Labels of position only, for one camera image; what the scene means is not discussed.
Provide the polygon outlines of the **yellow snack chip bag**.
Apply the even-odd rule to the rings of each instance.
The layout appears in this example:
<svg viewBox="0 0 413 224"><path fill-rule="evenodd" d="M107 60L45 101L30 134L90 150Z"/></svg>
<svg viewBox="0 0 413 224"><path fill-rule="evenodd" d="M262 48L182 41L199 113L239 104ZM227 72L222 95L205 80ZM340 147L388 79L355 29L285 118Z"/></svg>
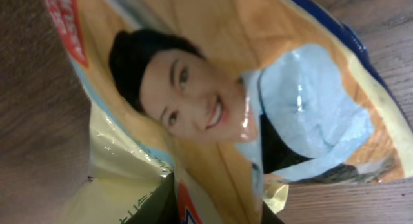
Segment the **yellow snack chip bag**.
<svg viewBox="0 0 413 224"><path fill-rule="evenodd" d="M412 176L412 127L312 0L45 0L91 100L60 223L273 223L292 184Z"/></svg>

